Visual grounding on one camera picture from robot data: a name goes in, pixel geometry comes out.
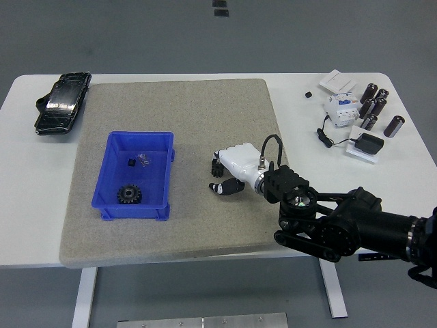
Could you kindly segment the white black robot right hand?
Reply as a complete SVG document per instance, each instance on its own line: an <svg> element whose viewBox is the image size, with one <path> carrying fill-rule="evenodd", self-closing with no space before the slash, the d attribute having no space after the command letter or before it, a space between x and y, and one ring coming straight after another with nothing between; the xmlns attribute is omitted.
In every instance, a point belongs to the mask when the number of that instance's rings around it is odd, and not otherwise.
<svg viewBox="0 0 437 328"><path fill-rule="evenodd" d="M264 173L267 168L259 164L261 153L251 143L244 143L214 153L211 174L220 178L225 169L232 175L221 183L210 183L209 188L219 195L232 195L249 185L257 194L263 194Z"/></svg>

